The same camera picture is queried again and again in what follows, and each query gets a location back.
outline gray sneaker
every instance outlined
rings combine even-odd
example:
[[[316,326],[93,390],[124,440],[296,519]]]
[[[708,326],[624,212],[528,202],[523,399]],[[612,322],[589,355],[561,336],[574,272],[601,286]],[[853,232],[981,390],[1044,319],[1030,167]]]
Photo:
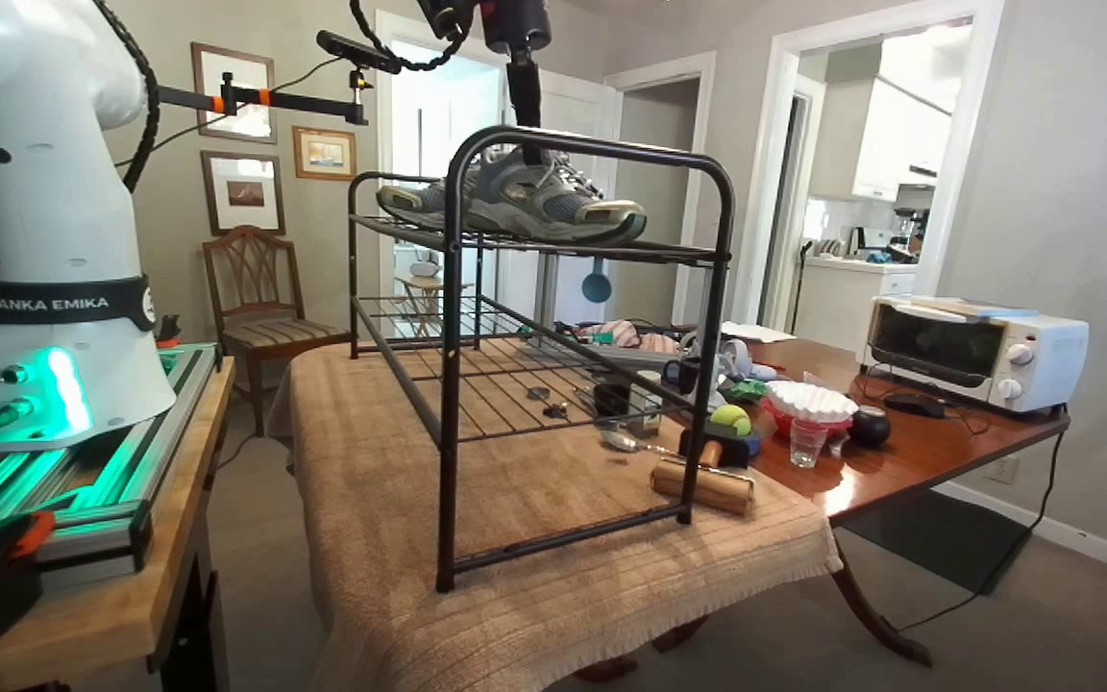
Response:
[[[407,221],[414,226],[441,226],[446,190],[441,186],[382,186],[378,203],[389,214]]]
[[[434,186],[382,186],[378,203],[389,214],[414,222],[423,232],[446,226],[446,186],[441,182],[434,182]],[[473,195],[470,195],[466,222],[470,222],[470,232],[498,234],[498,226],[492,226],[492,221],[473,212]]]
[[[517,148],[484,149],[470,179],[470,226],[539,244],[631,244],[647,232],[634,202],[602,202],[564,159],[528,167]],[[441,186],[382,186],[378,203],[414,226],[441,226]]]
[[[470,212],[539,244],[634,244],[647,232],[640,203],[602,202],[570,159],[528,167],[517,148],[480,159],[470,179]]]

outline table leg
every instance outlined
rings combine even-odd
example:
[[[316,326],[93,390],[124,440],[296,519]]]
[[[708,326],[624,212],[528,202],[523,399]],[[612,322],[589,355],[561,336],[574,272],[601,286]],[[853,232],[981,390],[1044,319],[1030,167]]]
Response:
[[[894,649],[898,657],[907,660],[918,660],[918,664],[933,664],[933,654],[907,639],[902,632],[894,632],[879,610],[874,610],[874,603],[866,599],[860,586],[853,581],[853,571],[849,560],[833,575],[833,587],[847,596],[847,603],[853,609],[853,617],[866,622],[866,632]]]

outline carpet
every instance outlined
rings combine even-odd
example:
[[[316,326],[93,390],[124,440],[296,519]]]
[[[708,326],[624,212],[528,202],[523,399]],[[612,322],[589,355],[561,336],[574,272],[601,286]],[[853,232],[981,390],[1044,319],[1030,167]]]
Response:
[[[988,507],[913,494],[840,525],[970,592],[991,592],[1027,541],[1027,526]]]

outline framed picture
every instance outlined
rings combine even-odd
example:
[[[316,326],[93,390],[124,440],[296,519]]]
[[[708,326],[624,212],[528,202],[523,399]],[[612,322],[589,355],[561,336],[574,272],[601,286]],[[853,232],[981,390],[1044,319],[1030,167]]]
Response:
[[[286,234],[278,159],[204,149],[204,190],[210,234],[236,226]]]
[[[350,131],[291,129],[296,179],[352,182],[359,148]]]
[[[191,66],[196,66],[196,93],[204,97],[218,97],[221,73],[236,79],[229,81],[236,89],[274,85],[274,61],[256,53],[191,44]],[[239,117],[200,111],[200,131],[221,138],[274,144],[274,111],[261,105],[243,105]]]

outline toaster oven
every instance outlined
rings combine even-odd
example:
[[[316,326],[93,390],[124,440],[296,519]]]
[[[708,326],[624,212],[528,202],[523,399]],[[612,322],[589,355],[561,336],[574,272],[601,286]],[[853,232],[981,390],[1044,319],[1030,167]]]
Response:
[[[1027,414],[1073,399],[1086,322],[966,299],[874,299],[860,360]]]

